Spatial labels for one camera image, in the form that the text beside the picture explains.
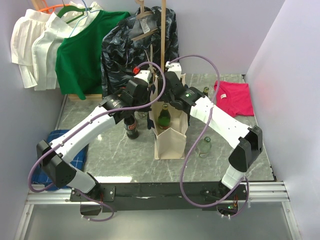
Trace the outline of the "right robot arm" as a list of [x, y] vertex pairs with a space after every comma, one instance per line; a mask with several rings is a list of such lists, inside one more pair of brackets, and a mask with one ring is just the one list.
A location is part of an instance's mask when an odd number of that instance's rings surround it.
[[263, 151], [263, 131], [258, 126], [250, 127], [236, 120], [236, 116], [254, 116], [247, 83], [216, 81], [213, 103], [204, 92], [178, 82], [176, 73], [165, 73], [166, 87], [162, 99], [177, 110], [185, 112], [222, 136], [233, 151], [228, 158], [229, 166], [221, 179], [220, 196], [231, 199], [236, 193], [236, 184]]

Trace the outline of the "cream canvas tote bag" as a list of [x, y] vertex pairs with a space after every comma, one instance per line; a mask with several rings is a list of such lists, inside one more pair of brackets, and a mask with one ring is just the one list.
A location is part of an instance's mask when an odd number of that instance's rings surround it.
[[155, 135], [154, 158], [156, 160], [175, 160], [185, 158], [188, 129], [188, 115], [182, 110], [168, 106], [170, 126], [163, 130], [158, 125], [158, 117], [164, 102], [157, 101], [151, 105], [148, 112], [148, 127]]

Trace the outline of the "green Perrier bottle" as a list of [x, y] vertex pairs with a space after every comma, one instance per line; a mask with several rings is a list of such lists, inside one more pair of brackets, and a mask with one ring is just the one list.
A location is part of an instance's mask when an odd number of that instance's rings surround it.
[[209, 91], [210, 91], [210, 88], [209, 87], [204, 87], [203, 88], [203, 94], [206, 96], [206, 97], [208, 97], [209, 96]]
[[160, 111], [157, 122], [158, 122], [159, 128], [162, 130], [166, 130], [170, 127], [171, 115], [169, 112], [169, 105], [167, 103], [164, 103], [162, 105], [162, 110]]

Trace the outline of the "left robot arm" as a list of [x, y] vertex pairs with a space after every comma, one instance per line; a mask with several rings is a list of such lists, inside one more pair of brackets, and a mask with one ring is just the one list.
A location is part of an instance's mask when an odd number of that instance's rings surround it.
[[133, 116], [135, 111], [147, 110], [151, 105], [149, 81], [147, 75], [137, 74], [125, 88], [105, 97], [89, 116], [67, 133], [51, 142], [42, 140], [37, 144], [37, 166], [46, 173], [52, 185], [77, 189], [88, 201], [99, 197], [99, 182], [71, 162], [99, 134]]

